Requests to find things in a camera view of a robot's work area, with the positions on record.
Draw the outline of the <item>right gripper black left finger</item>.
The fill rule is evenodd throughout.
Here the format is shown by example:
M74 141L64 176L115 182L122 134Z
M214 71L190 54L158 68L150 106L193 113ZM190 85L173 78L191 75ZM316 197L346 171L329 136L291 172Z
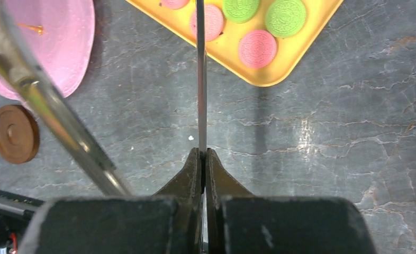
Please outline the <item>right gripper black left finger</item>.
M201 253L203 188L198 148L190 150L182 169L155 195L169 196L177 204L169 236L169 253Z

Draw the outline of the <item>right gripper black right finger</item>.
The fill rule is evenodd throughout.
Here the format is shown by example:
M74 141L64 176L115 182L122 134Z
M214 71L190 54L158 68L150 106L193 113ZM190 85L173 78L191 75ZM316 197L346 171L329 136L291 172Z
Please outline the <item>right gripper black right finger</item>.
M215 150L208 148L205 158L205 188L209 253L226 253L224 240L223 196L253 196L223 167Z

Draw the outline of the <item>metal serving tongs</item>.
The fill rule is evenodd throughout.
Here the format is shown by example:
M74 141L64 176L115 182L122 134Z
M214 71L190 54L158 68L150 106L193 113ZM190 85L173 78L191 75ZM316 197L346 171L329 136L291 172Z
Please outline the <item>metal serving tongs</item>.
M202 188L206 147L204 3L197 10L198 150ZM0 75L27 102L83 168L103 198L46 202L32 217L19 253L169 253L176 202L165 195L134 197L130 185L30 51L0 1Z

